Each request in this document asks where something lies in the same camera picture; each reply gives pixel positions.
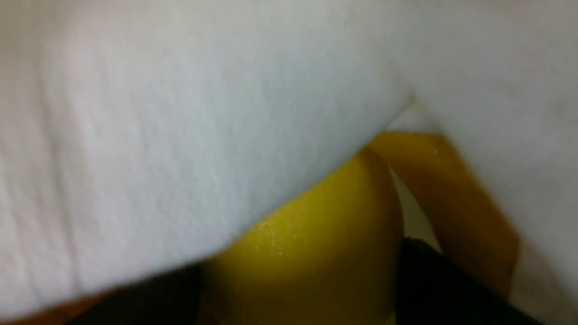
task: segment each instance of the yellow surface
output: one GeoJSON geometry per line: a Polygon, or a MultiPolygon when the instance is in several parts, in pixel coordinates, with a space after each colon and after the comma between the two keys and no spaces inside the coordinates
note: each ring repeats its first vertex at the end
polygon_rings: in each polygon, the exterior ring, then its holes
{"type": "Polygon", "coordinates": [[[428,216],[443,253],[508,298],[519,239],[440,136],[384,133],[370,146],[428,216]]]}
{"type": "Polygon", "coordinates": [[[388,168],[364,151],[205,269],[222,324],[382,325],[402,220],[388,168]]]}

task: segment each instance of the white cloth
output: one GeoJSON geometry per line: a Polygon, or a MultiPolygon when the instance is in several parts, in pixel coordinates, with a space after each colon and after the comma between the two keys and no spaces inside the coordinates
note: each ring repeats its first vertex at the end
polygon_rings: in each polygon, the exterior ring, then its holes
{"type": "Polygon", "coordinates": [[[577,301],[576,16],[572,0],[0,0],[0,319],[224,248],[404,125],[412,95],[577,301]]]}

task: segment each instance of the yellow fruit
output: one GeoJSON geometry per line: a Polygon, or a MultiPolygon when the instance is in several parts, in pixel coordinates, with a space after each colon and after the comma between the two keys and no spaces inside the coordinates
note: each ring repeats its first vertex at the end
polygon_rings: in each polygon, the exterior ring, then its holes
{"type": "Polygon", "coordinates": [[[365,150],[208,262],[208,304],[225,325],[382,325],[402,233],[388,167],[365,150]]]}

